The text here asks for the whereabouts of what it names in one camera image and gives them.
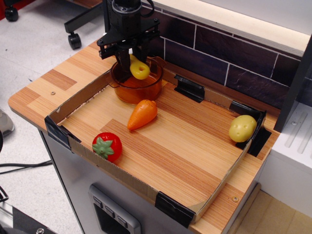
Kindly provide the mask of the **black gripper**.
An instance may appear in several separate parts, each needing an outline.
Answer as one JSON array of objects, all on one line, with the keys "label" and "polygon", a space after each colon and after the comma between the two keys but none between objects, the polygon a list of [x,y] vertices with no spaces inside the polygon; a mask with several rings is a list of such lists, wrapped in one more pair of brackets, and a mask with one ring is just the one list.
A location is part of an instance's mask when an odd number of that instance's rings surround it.
[{"label": "black gripper", "polygon": [[155,11],[153,1],[148,1],[151,10],[142,13],[140,0],[104,0],[104,25],[106,34],[97,41],[99,56],[106,59],[115,55],[117,78],[129,78],[130,55],[145,63],[150,41],[159,37],[159,19],[152,18]]}]

